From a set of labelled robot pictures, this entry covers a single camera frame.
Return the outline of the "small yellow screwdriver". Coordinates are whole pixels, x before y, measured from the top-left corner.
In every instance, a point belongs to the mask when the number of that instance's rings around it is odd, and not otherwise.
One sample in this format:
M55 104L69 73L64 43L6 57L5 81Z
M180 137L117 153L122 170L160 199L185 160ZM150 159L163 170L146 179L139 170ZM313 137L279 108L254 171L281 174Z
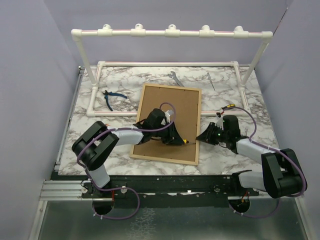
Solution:
M184 139L183 141L184 141L185 145L194 145L194 144L196 144L196 142L192 142L192 141L189 141L189 140L186 140L186 139Z

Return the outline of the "wooden picture frame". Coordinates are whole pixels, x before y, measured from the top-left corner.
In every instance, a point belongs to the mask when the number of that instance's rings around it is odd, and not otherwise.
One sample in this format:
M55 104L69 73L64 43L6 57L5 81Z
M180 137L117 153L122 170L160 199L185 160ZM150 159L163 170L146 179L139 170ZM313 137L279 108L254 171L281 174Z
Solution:
M142 87L136 121L145 119L154 108L164 102L175 107L175 126L180 136L189 143L181 146L165 145L160 140L150 140L145 144L134 145L130 157L198 165L202 90L179 86L145 83Z

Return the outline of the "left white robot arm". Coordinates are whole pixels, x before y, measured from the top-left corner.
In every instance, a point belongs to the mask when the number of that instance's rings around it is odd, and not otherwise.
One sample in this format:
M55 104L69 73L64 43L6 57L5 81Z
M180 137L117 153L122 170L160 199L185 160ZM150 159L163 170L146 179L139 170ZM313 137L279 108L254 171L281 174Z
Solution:
M128 127L108 127L102 121L92 124L72 145L77 161L93 180L93 191L97 196L106 197L111 190L110 176L105 161L117 146L141 145L150 140L161 141L167 146L182 146L189 141L183 139L171 117L173 110L164 112L155 108L147 118Z

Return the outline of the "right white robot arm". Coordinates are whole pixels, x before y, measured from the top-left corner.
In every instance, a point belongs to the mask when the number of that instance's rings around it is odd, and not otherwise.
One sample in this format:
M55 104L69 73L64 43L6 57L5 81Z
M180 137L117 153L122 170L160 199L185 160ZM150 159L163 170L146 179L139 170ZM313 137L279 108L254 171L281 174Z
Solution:
M266 192L274 199L297 197L307 188L295 152L289 148L267 147L242 135L235 115L222 116L216 123L210 122L196 139L210 145L225 144L233 153L261 164L261 172L245 170L234 174L237 179L230 182L229 189L236 196L252 188Z

